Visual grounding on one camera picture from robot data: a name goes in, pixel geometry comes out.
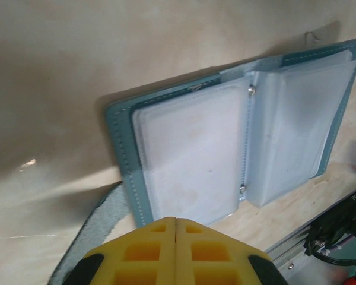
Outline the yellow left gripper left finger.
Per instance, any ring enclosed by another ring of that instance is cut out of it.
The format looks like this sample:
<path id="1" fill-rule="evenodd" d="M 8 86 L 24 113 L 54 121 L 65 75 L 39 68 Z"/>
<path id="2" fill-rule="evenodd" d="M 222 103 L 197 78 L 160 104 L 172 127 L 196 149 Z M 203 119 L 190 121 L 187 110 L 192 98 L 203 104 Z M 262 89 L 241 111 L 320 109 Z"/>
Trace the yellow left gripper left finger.
<path id="1" fill-rule="evenodd" d="M 64 284 L 174 284 L 176 219 L 166 217 L 90 251 Z"/>

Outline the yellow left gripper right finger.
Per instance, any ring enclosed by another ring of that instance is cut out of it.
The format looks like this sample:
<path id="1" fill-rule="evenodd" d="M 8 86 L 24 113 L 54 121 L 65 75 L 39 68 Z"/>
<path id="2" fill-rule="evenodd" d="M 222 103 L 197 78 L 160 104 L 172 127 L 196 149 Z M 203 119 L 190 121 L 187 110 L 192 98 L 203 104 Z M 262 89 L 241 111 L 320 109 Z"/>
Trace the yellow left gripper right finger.
<path id="1" fill-rule="evenodd" d="M 265 252 L 185 218 L 175 257 L 176 284 L 287 284 Z"/>

